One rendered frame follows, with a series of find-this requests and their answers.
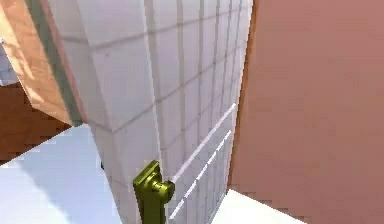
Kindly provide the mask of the white box-shaped fixture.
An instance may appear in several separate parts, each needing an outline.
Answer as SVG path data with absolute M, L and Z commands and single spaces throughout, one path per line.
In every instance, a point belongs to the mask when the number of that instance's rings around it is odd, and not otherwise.
M 306 224 L 230 189 L 210 224 Z

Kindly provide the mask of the thin white towel rail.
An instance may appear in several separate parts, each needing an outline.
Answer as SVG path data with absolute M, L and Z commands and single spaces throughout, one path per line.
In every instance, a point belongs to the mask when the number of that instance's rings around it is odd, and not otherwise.
M 206 180 L 230 135 L 230 130 L 217 130 L 177 180 L 174 198 L 168 206 L 168 224 L 206 223 L 207 196 L 212 196 L 207 192 Z
M 203 139 L 203 141 L 198 145 L 198 147 L 194 150 L 191 156 L 184 162 L 178 172 L 173 176 L 172 182 L 177 182 L 177 180 L 183 175 L 186 169 L 190 166 L 194 158 L 199 154 L 199 152 L 203 149 L 203 147 L 207 144 L 207 142 L 211 139 L 211 137 L 215 134 L 215 132 L 219 129 L 222 123 L 226 120 L 226 118 L 232 113 L 234 108 L 237 106 L 236 103 L 232 103 L 229 109 L 224 113 L 224 115 L 220 118 L 220 120 L 215 124 L 215 126 L 210 130 L 208 135 Z

